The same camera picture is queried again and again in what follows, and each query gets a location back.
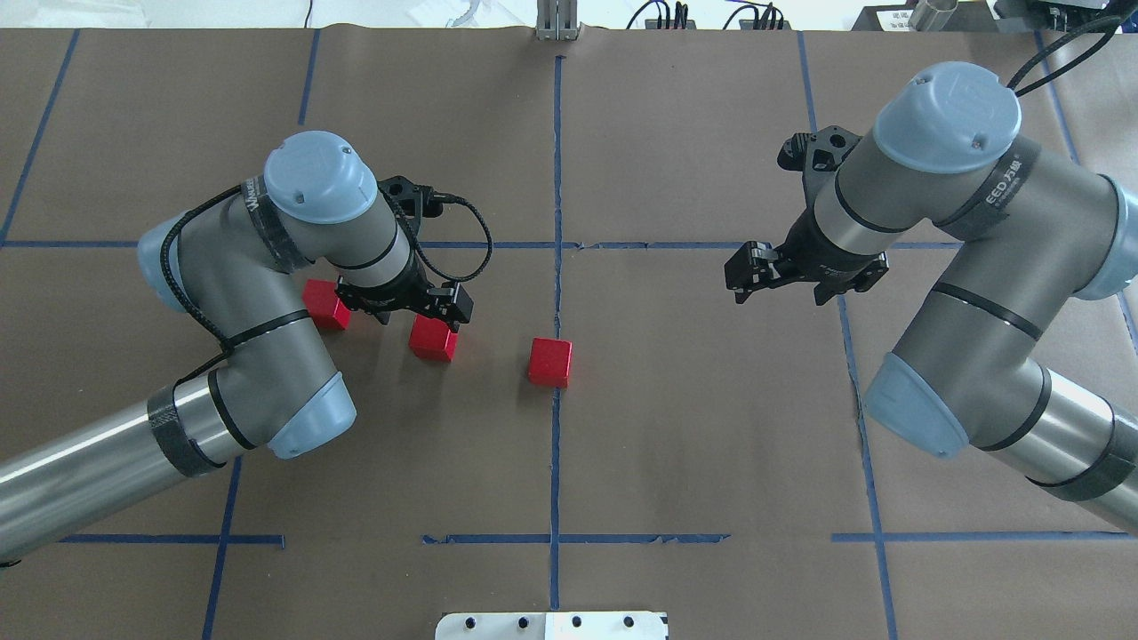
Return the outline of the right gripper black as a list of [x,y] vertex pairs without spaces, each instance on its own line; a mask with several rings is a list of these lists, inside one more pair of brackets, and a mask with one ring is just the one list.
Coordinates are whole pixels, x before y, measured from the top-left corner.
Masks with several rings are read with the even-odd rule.
[[824,305],[846,292],[869,292],[889,271],[887,253],[860,255],[842,251],[820,231],[813,210],[805,210],[780,247],[744,243],[724,264],[725,287],[742,305],[753,292],[785,284],[814,284],[814,304]]

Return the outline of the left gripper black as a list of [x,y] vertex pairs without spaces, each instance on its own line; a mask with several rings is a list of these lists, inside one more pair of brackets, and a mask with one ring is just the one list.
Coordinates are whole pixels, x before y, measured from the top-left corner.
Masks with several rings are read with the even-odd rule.
[[407,266],[379,286],[357,286],[341,276],[336,284],[336,295],[345,307],[373,315],[381,325],[389,323],[393,312],[410,309],[447,325],[450,333],[457,333],[460,325],[470,323],[473,312],[473,300],[462,284],[444,281],[434,287],[419,259],[409,259]]

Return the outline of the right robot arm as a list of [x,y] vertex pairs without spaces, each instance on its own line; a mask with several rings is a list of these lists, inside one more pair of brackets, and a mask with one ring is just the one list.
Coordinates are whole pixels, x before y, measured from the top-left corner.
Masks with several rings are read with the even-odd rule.
[[725,263],[743,303],[813,284],[814,302],[868,292],[887,247],[921,221],[960,243],[869,383],[869,417],[938,459],[972,446],[1050,495],[1135,532],[1135,416],[1038,364],[1067,300],[1106,300],[1135,276],[1135,197],[1021,133],[1015,91],[972,61],[921,69],[869,133],[792,136],[805,211],[784,243]]

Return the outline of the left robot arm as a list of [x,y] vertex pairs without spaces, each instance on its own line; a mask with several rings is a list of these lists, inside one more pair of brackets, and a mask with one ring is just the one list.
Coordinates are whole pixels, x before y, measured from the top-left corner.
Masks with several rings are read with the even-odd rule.
[[302,131],[256,177],[148,231],[137,246],[147,284],[211,333],[216,354],[3,463],[3,568],[245,452],[288,460],[343,435],[357,408],[292,276],[324,260],[349,311],[382,325],[409,311],[456,333],[473,311],[468,277],[435,266],[418,237],[451,205],[476,210],[376,178],[341,136]]

